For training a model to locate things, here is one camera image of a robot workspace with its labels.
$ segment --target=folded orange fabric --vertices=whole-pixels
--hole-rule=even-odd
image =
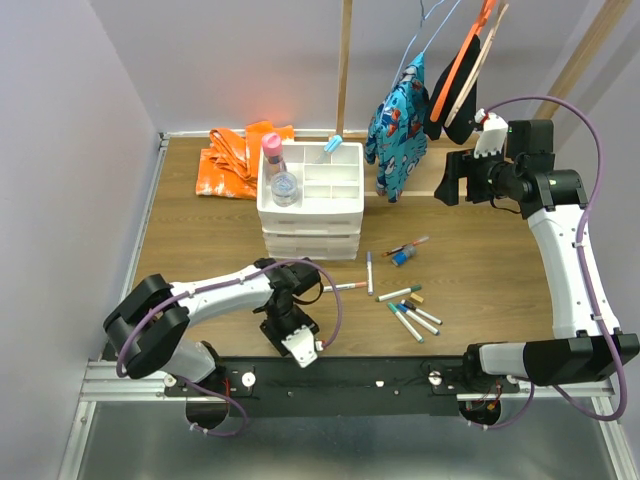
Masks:
[[[274,128],[271,122],[246,127],[246,140],[228,128],[209,133],[211,146],[200,151],[197,195],[256,198],[262,137],[276,132],[283,140],[293,139],[293,127]]]

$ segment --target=gray wall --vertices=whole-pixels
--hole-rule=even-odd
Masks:
[[[91,0],[156,126],[242,128],[265,118],[335,125],[341,0]],[[429,8],[434,0],[425,0]],[[453,5],[425,25],[422,50]],[[427,52],[427,86],[455,56],[480,2],[462,3]],[[512,0],[480,79],[489,104],[548,88],[602,0]],[[419,24],[418,0],[355,0],[346,127],[364,129]],[[522,116],[527,105],[506,107]]]
[[[157,135],[85,0],[0,29],[0,478],[52,479],[103,341]]]
[[[591,220],[593,248],[607,296],[623,330],[636,333],[640,332],[637,303],[640,286],[639,79],[640,53],[636,44],[635,55],[607,85],[598,101],[589,105],[584,97],[577,98],[578,106],[589,110],[590,118],[600,131],[607,156],[602,193]],[[593,85],[592,91],[600,87]],[[575,130],[559,150],[558,158],[560,166],[578,170],[589,185],[593,184],[596,156],[586,128],[580,126]],[[640,359],[633,360],[625,371],[630,401],[622,424],[639,464]]]

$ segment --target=wooden stick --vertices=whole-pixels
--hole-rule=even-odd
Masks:
[[[347,100],[347,71],[349,70],[349,43],[351,42],[351,13],[353,0],[342,0],[342,33],[340,34],[340,72],[338,81],[338,113],[336,134],[344,132],[344,107]]]
[[[566,98],[576,85],[584,71],[593,61],[593,58],[609,37],[618,21],[627,11],[632,0],[605,0],[602,8],[593,19],[589,29],[580,40],[569,61],[553,83],[549,95]],[[538,108],[535,118],[550,119],[558,110],[559,105],[543,102]]]

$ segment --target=pink cap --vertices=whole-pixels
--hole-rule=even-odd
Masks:
[[[277,133],[267,133],[262,137],[262,150],[267,157],[282,155],[282,139]]]

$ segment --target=wooden tabletop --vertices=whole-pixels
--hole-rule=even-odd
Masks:
[[[136,282],[153,273],[169,282],[206,279],[266,256],[255,202],[195,195],[199,153],[208,143],[206,138],[171,139]],[[552,338],[549,290],[527,222],[485,206],[446,207],[428,196],[450,148],[430,144],[428,158],[399,203],[365,197],[355,261],[319,262],[338,283],[364,281],[365,254],[371,250],[375,294],[421,284],[421,308],[444,322],[440,336],[417,326],[425,338],[417,343],[386,304],[375,302],[366,289],[350,290],[341,293],[343,325],[326,354],[460,354],[470,343]],[[372,192],[375,167],[365,171]],[[423,235],[431,239],[400,268],[380,256]],[[318,337],[328,338],[336,320],[333,295],[303,310],[320,325]],[[187,337],[209,341],[222,355],[276,355],[260,332],[262,320],[250,311],[234,312],[190,328]]]

